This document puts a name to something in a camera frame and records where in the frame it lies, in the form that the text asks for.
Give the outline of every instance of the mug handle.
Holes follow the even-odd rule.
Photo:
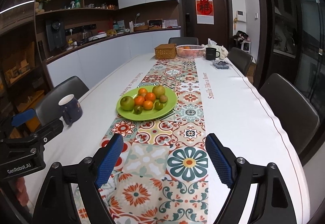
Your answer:
[[[63,111],[63,114],[62,114],[62,116],[63,116],[63,119],[64,119],[64,121],[65,121],[65,123],[67,124],[67,125],[70,125],[71,124],[71,122],[72,122],[72,118],[71,118],[71,116],[69,115],[69,113],[67,112],[67,107],[64,107],[64,111]]]

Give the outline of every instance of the white tablecloth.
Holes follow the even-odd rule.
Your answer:
[[[32,204],[36,203],[40,187],[53,162],[75,164],[86,156],[94,155],[117,115],[117,100],[126,90],[137,87],[155,64],[153,56],[146,54],[133,58],[80,99],[83,109],[81,119],[70,128],[65,128],[45,146],[46,169],[25,177]],[[275,162],[288,187],[297,223],[307,223],[310,214],[307,182],[299,158],[278,118],[238,69],[217,70],[205,58],[197,58],[195,62],[206,134],[215,133],[225,147],[251,164],[266,166],[269,162]],[[208,223],[213,223],[229,189],[220,182],[210,160],[208,174]],[[256,187],[257,184],[251,185],[240,223],[248,221]]]

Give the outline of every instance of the black mug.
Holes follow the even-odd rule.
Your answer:
[[[76,97],[71,94],[67,95],[59,101],[62,110],[62,117],[67,125],[77,121],[82,116],[82,108]]]
[[[213,47],[205,48],[205,59],[206,60],[212,61],[219,57],[220,57],[220,52],[217,51],[216,48],[213,48]]]

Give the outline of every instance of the patterned table runner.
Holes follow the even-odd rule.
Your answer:
[[[206,223],[208,159],[194,59],[158,60],[138,87],[158,84],[175,91],[175,109],[151,121],[116,117],[100,145],[119,133],[124,148],[100,194],[117,224]],[[90,223],[78,188],[74,199],[81,222]]]

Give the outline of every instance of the white plastic basket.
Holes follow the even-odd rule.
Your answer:
[[[176,46],[176,51],[180,57],[198,58],[203,56],[204,47],[200,45],[179,45]]]

